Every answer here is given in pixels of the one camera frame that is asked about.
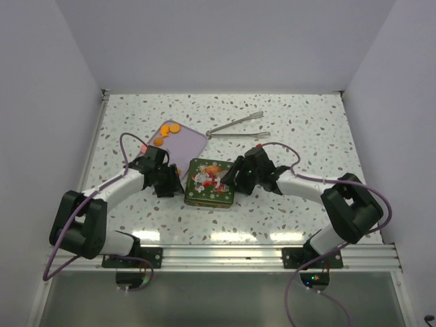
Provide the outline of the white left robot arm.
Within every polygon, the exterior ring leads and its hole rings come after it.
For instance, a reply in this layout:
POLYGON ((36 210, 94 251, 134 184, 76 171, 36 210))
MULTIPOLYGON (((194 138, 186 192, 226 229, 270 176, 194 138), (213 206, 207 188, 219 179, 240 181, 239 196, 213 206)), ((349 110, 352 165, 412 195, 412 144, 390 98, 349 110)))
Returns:
POLYGON ((49 243, 79 257, 117 255, 126 267, 137 266, 142 258, 139 239, 107 229, 108 213, 128 197, 152 187, 158 198, 172 198, 184 190, 175 164, 135 159, 118 175, 82 193, 68 191, 61 198, 49 243))

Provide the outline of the metal tongs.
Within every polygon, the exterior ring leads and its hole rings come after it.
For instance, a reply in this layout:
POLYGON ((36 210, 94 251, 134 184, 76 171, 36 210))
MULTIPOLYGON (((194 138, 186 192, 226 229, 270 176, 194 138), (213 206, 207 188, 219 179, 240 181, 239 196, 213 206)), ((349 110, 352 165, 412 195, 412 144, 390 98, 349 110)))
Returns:
POLYGON ((235 129, 233 129, 233 127, 236 125, 241 125, 247 121, 254 121, 263 117, 263 111, 254 112, 241 119, 236 119, 234 121, 226 123, 225 125, 212 128, 206 131, 206 136, 208 138, 268 138, 271 136, 271 133, 269 131, 246 131, 243 129, 240 131, 236 131, 235 129))

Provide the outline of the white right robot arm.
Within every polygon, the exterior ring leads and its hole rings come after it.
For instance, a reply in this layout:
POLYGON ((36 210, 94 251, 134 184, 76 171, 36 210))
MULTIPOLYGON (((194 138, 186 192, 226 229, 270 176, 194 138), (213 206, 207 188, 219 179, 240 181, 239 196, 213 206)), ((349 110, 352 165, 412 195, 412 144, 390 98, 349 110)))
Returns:
POLYGON ((321 266, 331 251, 345 243, 356 244, 384 216, 382 207, 354 174, 328 182, 322 178, 296 176, 288 166, 276 167, 268 156, 245 155, 221 179, 247 196, 256 186, 280 196, 297 196, 321 204, 330 224, 311 236, 298 254, 298 264, 321 266))

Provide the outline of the lilac plastic tray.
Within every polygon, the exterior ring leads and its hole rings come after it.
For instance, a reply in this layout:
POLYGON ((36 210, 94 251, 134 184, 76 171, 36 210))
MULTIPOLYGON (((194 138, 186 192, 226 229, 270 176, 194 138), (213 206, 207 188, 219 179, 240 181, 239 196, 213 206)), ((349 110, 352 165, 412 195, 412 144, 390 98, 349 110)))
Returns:
POLYGON ((154 140, 157 138, 163 140, 160 148, 168 152, 170 156, 169 163, 175 164, 180 170, 181 179, 188 173, 190 161, 200 156, 208 142, 205 134, 173 120, 164 121, 146 143, 155 146, 154 140), (164 125, 168 127, 179 125, 180 131, 173 133, 169 129, 168 135, 163 137, 161 135, 161 128, 164 125))

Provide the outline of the gold tin lid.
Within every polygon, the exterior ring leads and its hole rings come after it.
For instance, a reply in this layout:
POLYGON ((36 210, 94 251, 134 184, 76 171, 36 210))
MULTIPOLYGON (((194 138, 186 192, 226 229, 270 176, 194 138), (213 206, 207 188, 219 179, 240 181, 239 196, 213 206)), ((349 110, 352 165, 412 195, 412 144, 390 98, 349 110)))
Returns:
POLYGON ((194 158, 187 174, 184 203, 190 206, 229 208, 234 203, 234 188, 225 185, 222 178, 233 163, 194 158))

